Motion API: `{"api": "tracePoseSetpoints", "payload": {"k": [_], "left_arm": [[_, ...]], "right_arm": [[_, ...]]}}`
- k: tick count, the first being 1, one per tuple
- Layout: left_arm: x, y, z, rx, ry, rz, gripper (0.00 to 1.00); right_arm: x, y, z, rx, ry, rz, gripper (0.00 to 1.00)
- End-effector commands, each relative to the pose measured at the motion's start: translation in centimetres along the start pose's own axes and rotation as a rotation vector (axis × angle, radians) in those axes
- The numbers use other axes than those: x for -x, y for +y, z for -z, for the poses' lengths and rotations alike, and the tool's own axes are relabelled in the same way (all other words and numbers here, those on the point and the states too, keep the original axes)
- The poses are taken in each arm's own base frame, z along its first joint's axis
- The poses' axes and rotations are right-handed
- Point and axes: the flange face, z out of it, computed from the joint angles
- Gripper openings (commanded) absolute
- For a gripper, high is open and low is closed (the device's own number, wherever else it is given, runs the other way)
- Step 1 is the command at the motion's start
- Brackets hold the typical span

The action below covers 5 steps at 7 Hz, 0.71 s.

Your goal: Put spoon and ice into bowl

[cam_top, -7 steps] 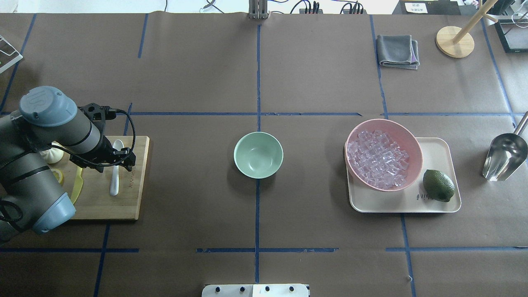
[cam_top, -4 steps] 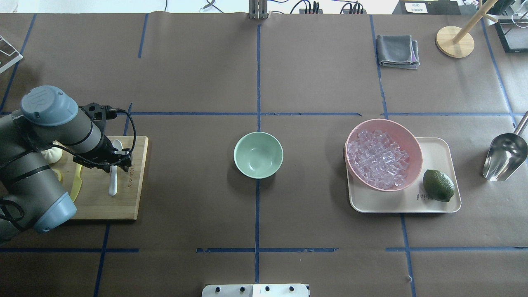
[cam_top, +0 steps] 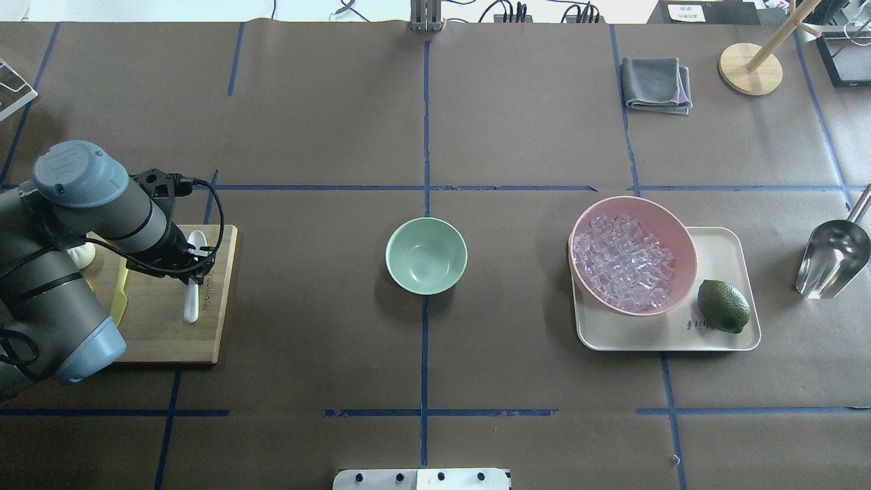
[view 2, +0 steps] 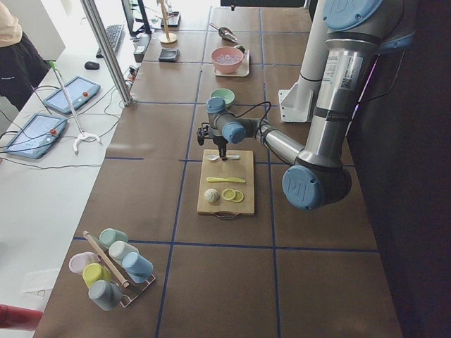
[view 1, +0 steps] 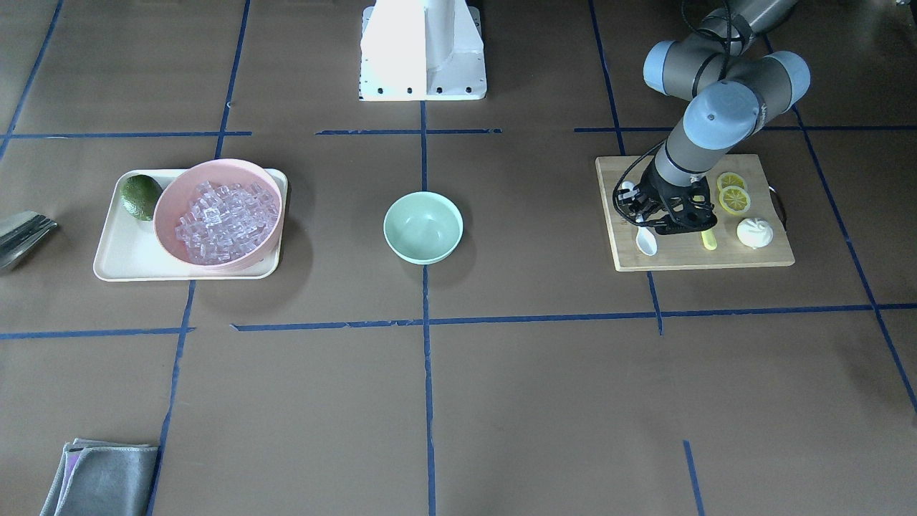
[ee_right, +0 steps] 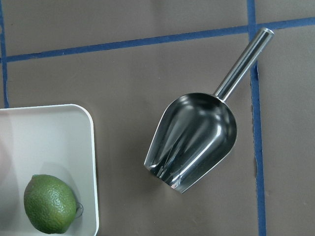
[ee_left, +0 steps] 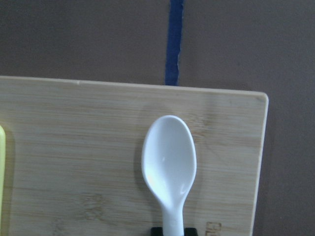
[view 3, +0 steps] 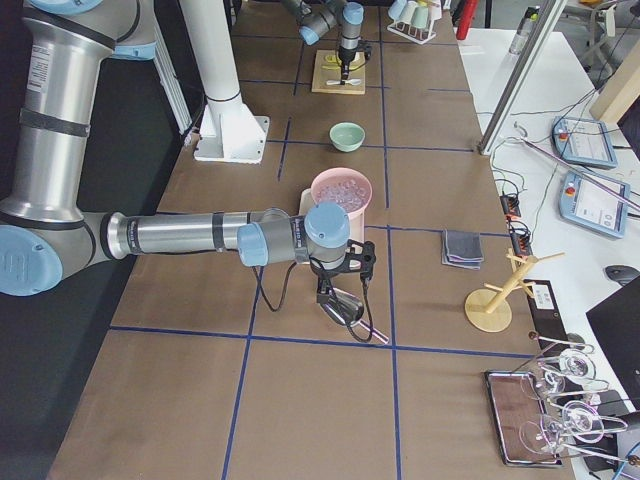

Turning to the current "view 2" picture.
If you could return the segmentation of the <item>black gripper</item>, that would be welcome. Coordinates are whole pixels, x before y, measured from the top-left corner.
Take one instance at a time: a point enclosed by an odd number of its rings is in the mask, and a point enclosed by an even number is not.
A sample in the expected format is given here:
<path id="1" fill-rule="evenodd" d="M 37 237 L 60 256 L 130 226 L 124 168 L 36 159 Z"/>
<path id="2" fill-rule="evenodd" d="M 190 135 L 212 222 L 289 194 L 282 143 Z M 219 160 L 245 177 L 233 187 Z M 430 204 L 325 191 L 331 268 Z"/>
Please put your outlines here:
<path id="1" fill-rule="evenodd" d="M 227 160 L 227 147 L 226 147 L 226 144 L 228 143 L 228 140 L 225 139 L 222 135 L 215 135 L 215 134 L 212 134 L 211 138 L 213 139 L 214 144 L 219 146 L 218 147 L 218 154 L 220 156 L 220 159 L 222 161 L 226 161 Z"/>

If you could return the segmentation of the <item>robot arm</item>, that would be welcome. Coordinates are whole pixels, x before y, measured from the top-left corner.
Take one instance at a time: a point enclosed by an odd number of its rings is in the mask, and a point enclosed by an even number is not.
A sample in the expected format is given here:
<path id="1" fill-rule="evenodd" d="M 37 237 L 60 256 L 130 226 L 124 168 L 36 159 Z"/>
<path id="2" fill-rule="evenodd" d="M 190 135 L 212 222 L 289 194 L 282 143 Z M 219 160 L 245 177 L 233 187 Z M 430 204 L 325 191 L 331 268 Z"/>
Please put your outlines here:
<path id="1" fill-rule="evenodd" d="M 341 161 L 342 144 L 377 55 L 406 49 L 413 40 L 416 1 L 319 1 L 299 78 L 280 93 L 280 105 L 311 126 L 300 144 L 264 118 L 239 118 L 225 101 L 207 101 L 208 123 L 197 141 L 211 139 L 225 156 L 227 144 L 259 141 L 289 168 L 283 192 L 296 208 L 312 210 L 345 198 L 352 179 Z"/>

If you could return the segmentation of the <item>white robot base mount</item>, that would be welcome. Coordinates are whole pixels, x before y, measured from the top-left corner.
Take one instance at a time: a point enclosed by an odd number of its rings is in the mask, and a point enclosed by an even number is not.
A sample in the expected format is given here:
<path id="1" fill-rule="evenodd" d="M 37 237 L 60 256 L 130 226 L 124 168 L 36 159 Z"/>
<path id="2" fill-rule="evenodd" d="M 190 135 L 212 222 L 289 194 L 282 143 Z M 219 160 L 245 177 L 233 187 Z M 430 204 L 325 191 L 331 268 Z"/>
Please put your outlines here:
<path id="1" fill-rule="evenodd" d="M 315 84 L 299 79 L 290 89 L 280 89 L 280 116 L 284 123 L 307 123 L 314 109 Z"/>

